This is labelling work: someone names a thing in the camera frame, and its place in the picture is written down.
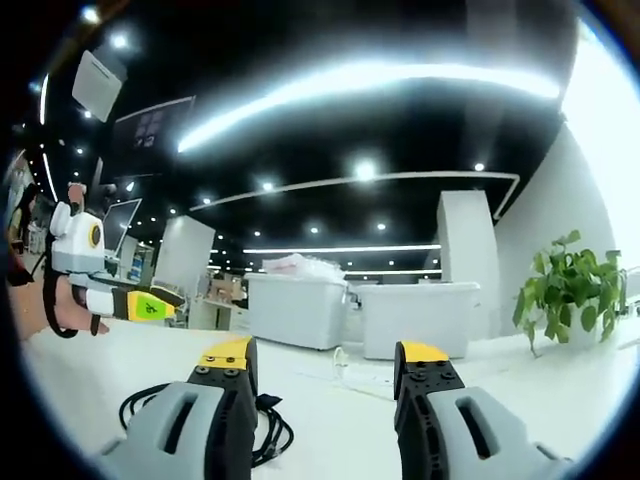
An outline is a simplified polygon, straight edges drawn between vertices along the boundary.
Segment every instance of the yellow label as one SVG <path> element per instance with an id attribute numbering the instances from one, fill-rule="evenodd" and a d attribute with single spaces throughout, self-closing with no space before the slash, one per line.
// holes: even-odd
<path id="1" fill-rule="evenodd" d="M 407 363 L 438 362 L 449 360 L 449 356 L 437 347 L 418 342 L 402 342 Z"/>

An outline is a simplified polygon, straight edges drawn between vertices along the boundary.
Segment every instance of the plastic bag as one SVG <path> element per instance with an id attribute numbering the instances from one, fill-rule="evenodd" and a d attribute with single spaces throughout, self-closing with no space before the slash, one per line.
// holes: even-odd
<path id="1" fill-rule="evenodd" d="M 325 278 L 327 280 L 342 280 L 345 273 L 339 265 L 319 258 L 303 257 L 294 253 L 275 260 L 263 260 L 262 268 L 266 273 L 291 275 L 301 278 Z"/>

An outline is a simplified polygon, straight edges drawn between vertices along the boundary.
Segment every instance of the gray gripper housing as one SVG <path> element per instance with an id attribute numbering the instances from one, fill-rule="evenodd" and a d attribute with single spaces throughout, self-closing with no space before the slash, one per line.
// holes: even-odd
<path id="1" fill-rule="evenodd" d="M 207 437 L 224 389 L 172 383 L 132 417 L 125 440 L 101 452 L 97 463 L 109 477 L 121 480 L 202 480 Z M 190 410 L 180 440 L 171 448 L 170 432 L 185 406 Z"/>
<path id="2" fill-rule="evenodd" d="M 552 480 L 573 463 L 531 443 L 525 424 L 479 387 L 427 395 L 446 445 L 449 480 Z"/>

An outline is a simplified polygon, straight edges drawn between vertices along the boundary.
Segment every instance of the white pillar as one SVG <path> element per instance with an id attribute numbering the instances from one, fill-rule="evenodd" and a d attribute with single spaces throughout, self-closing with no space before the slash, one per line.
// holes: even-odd
<path id="1" fill-rule="evenodd" d="M 155 279 L 180 286 L 193 296 L 198 279 L 207 271 L 215 233 L 191 217 L 169 220 L 158 252 Z"/>
<path id="2" fill-rule="evenodd" d="M 484 191 L 442 192 L 438 205 L 442 280 L 480 285 L 469 339 L 495 337 L 500 326 L 500 273 L 491 211 Z"/>
<path id="3" fill-rule="evenodd" d="M 122 246 L 120 247 L 120 265 L 118 268 L 118 276 L 120 278 L 127 278 L 129 271 L 131 270 L 131 266 L 133 265 L 133 256 L 136 253 L 136 247 L 138 246 L 138 241 L 126 235 L 124 240 L 122 240 Z"/>

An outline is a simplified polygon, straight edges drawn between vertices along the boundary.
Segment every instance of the white wall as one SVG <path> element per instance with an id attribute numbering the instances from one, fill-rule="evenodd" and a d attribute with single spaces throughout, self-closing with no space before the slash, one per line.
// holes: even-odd
<path id="1" fill-rule="evenodd" d="M 578 229 L 576 248 L 600 258 L 615 248 L 607 209 L 596 179 L 573 135 L 563 125 L 546 158 L 495 227 L 501 280 L 502 335 L 515 333 L 515 296 L 532 275 L 534 254 Z"/>
<path id="2" fill-rule="evenodd" d="M 622 265 L 640 266 L 640 92 L 630 68 L 582 24 L 562 110 L 609 212 Z M 608 34 L 599 31 L 598 36 Z M 608 48 L 615 42 L 609 41 Z"/>
<path id="3" fill-rule="evenodd" d="M 158 252 L 155 278 L 184 288 L 188 295 L 195 294 L 198 278 L 209 265 L 215 233 L 191 217 L 169 220 Z"/>
<path id="4" fill-rule="evenodd" d="M 480 307 L 469 329 L 472 340 L 500 330 L 498 251 L 487 197 L 481 190 L 442 192 L 438 205 L 442 280 L 480 285 Z"/>

